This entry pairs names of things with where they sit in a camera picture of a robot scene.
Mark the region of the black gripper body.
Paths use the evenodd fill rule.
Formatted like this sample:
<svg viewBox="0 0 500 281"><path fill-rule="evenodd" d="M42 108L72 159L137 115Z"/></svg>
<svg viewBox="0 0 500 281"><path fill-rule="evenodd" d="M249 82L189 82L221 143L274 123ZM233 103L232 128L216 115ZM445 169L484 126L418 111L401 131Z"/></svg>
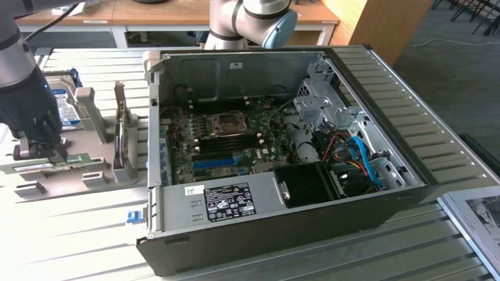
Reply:
<svg viewBox="0 0 500 281"><path fill-rule="evenodd" d="M53 141L60 137L57 102L38 68L20 83L1 88L1 123L16 138Z"/></svg>

